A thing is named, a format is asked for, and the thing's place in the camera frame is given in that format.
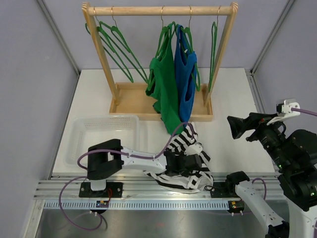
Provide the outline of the green hanger with blue top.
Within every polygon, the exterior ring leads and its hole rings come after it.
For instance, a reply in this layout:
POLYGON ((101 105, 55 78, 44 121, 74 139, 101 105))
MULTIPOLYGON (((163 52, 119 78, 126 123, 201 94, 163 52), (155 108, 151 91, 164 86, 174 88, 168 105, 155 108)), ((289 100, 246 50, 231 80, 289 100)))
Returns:
MULTIPOLYGON (((187 27, 180 27, 180 31, 183 33, 183 39, 184 39, 184 43, 182 44, 180 43, 180 48, 183 50, 184 52, 184 56, 187 59, 188 55, 192 54, 194 52, 193 50, 193 40, 192 40, 192 34, 191 34, 191 30, 190 30, 190 23, 191 23, 191 18, 192 18, 192 7, 189 6, 190 9, 190 19, 188 22, 188 26, 187 27)), ((191 76, 195 81, 195 87, 196 90, 199 92, 200 88, 201 88, 201 81, 200 81, 200 74, 198 71, 198 66, 197 66, 197 60, 194 62, 194 68, 191 72, 191 76)))

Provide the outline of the black white striped tank top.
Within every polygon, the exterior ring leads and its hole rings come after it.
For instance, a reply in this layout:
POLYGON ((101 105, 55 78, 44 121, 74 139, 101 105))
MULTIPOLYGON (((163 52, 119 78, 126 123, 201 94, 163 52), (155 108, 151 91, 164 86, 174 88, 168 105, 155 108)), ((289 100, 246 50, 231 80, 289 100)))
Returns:
MULTIPOLYGON (((200 143, 198 142, 198 133, 195 124, 189 122, 179 135, 169 139, 165 151, 184 155, 186 148, 195 143, 200 143)), ((155 174, 149 171, 145 171, 145 174, 155 179, 165 189, 182 193, 197 193, 204 190, 205 185, 213 185, 213 177, 208 168, 211 158, 204 150, 199 154, 199 157, 201 169, 193 171, 188 177, 168 176, 165 173, 155 174)))

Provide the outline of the blue tank top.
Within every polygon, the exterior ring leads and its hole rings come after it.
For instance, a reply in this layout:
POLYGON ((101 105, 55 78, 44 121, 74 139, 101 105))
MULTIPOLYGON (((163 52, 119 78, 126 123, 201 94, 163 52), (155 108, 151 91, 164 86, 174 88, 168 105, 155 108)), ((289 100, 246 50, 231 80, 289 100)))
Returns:
POLYGON ((197 77, 196 62, 196 53, 190 49, 184 28, 182 25, 177 25, 174 67, 178 91, 179 117, 182 122, 189 121, 194 105, 195 81, 197 77))

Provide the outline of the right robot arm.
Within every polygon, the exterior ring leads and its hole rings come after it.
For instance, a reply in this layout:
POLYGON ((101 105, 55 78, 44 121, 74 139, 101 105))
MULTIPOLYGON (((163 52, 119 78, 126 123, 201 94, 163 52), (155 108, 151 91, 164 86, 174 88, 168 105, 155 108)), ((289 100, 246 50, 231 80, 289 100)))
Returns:
POLYGON ((246 131, 248 142, 259 141, 278 167, 278 181, 286 197, 289 221, 278 216, 254 191, 243 172, 227 175, 225 192, 238 196, 250 208, 267 238, 314 238, 317 231, 317 135, 298 129, 288 137, 279 128, 285 124, 277 114, 250 113, 245 119, 228 116, 233 139, 246 131))

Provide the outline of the green tank top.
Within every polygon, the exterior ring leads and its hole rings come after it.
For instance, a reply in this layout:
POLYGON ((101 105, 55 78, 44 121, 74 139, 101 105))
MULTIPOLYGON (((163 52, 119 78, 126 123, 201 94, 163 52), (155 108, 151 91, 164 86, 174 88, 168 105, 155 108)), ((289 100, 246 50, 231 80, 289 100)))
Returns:
POLYGON ((154 110, 160 114, 165 128, 169 134, 180 134, 183 126, 180 126, 178 91, 175 80, 174 59, 171 49, 171 35, 167 34, 163 39, 163 46, 159 56, 150 62, 149 84, 146 95, 156 99, 154 110))

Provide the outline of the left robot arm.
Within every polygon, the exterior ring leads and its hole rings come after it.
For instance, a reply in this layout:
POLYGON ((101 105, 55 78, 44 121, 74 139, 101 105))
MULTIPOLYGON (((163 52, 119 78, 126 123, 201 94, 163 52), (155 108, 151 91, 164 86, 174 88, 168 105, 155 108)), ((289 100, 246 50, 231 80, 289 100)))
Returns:
POLYGON ((183 154, 164 151, 161 154, 133 151, 121 146, 121 140, 111 139, 89 148, 87 179, 90 192, 95 197, 106 194, 106 179, 121 169, 141 170, 168 176, 187 176, 202 167, 199 154, 203 147, 199 143, 190 145, 183 154))

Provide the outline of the green hanger with striped top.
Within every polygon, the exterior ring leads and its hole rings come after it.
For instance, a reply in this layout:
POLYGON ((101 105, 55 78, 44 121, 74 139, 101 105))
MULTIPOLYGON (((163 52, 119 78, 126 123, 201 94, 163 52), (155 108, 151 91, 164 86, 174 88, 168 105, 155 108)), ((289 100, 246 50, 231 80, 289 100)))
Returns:
POLYGON ((208 92, 211 91, 211 85, 213 77, 215 74, 215 54, 216 54, 216 43, 217 43, 217 29, 218 29, 218 16, 221 6, 217 10, 216 21, 212 23, 211 26, 211 57, 210 57, 210 75, 209 75, 209 85, 208 92))

